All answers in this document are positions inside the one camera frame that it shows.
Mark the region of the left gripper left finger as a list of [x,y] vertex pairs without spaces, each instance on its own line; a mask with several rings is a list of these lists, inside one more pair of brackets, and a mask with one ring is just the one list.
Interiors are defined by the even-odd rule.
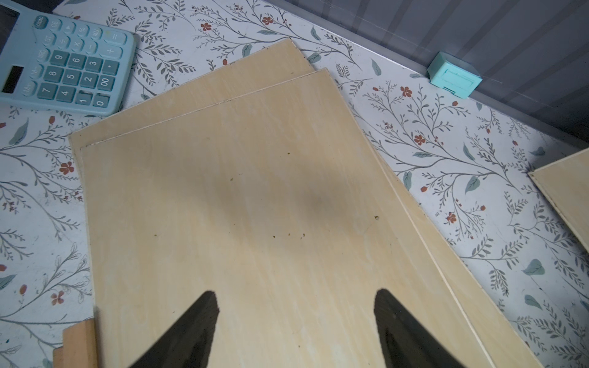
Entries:
[[215,292],[204,292],[132,366],[206,367],[218,316]]

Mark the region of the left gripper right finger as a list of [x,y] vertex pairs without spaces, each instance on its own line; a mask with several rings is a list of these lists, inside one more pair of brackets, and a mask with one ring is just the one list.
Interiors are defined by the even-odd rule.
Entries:
[[387,289],[376,294],[374,316],[385,366],[463,366]]

